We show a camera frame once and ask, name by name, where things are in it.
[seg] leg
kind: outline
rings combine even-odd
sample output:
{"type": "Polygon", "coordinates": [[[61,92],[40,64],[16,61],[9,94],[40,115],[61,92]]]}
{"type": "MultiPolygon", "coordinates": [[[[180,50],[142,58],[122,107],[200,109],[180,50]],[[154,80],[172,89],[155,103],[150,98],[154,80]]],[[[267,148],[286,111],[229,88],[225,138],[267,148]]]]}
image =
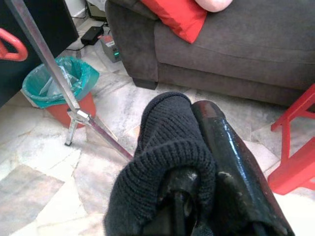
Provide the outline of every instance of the leg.
{"type": "Polygon", "coordinates": [[[142,87],[145,89],[155,90],[158,86],[158,83],[154,81],[142,80],[137,78],[132,78],[132,80],[137,87],[142,87]]]}

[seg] garbage bag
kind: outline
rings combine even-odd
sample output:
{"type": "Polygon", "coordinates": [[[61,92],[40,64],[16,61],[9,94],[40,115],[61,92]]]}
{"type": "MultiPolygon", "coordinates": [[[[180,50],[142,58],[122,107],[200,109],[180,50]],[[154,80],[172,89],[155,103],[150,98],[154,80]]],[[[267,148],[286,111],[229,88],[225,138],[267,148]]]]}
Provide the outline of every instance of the garbage bag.
{"type": "MultiPolygon", "coordinates": [[[[56,63],[68,84],[71,84],[71,90],[79,101],[91,91],[98,80],[99,73],[80,59],[61,57],[56,59],[56,63]]],[[[44,64],[27,75],[22,90],[40,108],[66,103],[44,64]]]]}

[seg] metal pole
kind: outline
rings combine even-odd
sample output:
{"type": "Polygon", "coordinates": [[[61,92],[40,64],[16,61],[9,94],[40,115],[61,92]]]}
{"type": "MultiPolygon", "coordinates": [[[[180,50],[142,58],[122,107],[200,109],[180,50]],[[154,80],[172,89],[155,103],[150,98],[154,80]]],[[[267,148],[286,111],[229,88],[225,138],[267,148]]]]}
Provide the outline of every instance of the metal pole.
{"type": "Polygon", "coordinates": [[[58,84],[60,91],[65,98],[68,106],[72,111],[80,109],[79,103],[76,101],[70,86],[65,80],[63,73],[55,62],[54,56],[50,52],[43,36],[41,35],[33,17],[23,0],[5,0],[10,8],[14,18],[19,23],[26,37],[37,52],[41,61],[45,64],[48,72],[53,76],[58,84]]]}

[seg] marble floor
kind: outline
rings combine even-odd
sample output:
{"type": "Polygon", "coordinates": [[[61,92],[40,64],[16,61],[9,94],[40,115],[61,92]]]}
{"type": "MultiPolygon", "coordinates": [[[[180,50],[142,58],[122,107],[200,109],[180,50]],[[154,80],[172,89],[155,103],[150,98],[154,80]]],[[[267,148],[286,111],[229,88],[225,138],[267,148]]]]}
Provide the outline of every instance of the marble floor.
{"type": "MultiPolygon", "coordinates": [[[[100,24],[89,19],[78,27],[79,33],[100,24]]],[[[179,91],[192,102],[217,103],[265,176],[279,165],[281,129],[271,132],[270,125],[284,107],[165,84],[156,90],[137,88],[123,64],[111,63],[101,52],[96,43],[61,56],[79,57],[99,71],[92,90],[97,117],[130,153],[148,102],[162,92],[179,91]]],[[[0,236],[104,235],[102,218],[110,191],[128,161],[87,127],[77,130],[70,147],[64,145],[66,132],[20,92],[0,108],[0,236]]],[[[315,122],[297,118],[291,132],[294,153],[315,135],[315,122]]],[[[275,196],[296,235],[314,235],[315,192],[299,188],[275,196]]]]}

